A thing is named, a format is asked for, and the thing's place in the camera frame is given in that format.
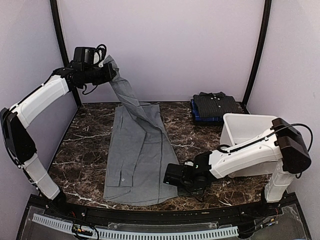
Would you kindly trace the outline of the grey long sleeve shirt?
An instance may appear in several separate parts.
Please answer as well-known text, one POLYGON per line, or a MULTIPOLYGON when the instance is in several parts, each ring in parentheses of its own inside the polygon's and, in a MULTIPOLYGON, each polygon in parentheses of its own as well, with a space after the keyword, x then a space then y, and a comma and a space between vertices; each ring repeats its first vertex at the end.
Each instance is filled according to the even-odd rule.
POLYGON ((116 72, 110 85, 121 103, 114 113, 103 199, 133 206, 160 204, 178 195, 163 182, 168 164, 178 159, 162 122, 160 106, 140 102, 116 61, 104 63, 116 72))

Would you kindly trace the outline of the white plastic bin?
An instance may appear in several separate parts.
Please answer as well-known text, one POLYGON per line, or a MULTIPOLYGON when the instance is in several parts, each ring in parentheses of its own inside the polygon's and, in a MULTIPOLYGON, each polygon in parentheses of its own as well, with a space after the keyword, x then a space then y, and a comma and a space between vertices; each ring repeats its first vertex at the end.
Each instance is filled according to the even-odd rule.
MULTIPOLYGON (((223 116, 224 125, 220 136, 220 144, 234 146, 262 134, 273 126, 273 115, 226 113, 223 116)), ((277 161, 270 160, 230 173, 230 178, 252 177, 272 174, 277 161)))

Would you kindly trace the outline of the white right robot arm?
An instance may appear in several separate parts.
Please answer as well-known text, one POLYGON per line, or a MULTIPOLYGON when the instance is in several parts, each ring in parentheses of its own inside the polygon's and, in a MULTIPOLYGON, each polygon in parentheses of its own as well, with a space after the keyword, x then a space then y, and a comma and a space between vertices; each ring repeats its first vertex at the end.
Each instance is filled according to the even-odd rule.
POLYGON ((255 213, 266 217, 275 208, 294 178, 298 178, 312 163, 297 124, 282 118, 272 120, 272 126, 256 138, 237 146, 222 144, 216 150, 198 154, 181 168, 178 195, 202 195, 206 187, 225 176, 269 161, 276 161, 272 176, 263 189, 264 199, 255 205, 255 213))

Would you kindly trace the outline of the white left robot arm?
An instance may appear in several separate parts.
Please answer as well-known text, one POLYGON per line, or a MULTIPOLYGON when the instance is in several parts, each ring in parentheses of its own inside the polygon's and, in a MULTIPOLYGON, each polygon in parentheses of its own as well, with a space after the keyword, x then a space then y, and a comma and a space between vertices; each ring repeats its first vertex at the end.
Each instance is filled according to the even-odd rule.
POLYGON ((110 82, 116 75, 110 62, 79 69, 72 63, 70 67, 55 69, 31 94, 0 112, 3 140, 11 160, 42 195, 53 201, 50 208, 60 218, 67 218, 71 208, 64 202, 65 194, 41 163, 27 129, 40 113, 67 93, 87 84, 98 86, 110 82))

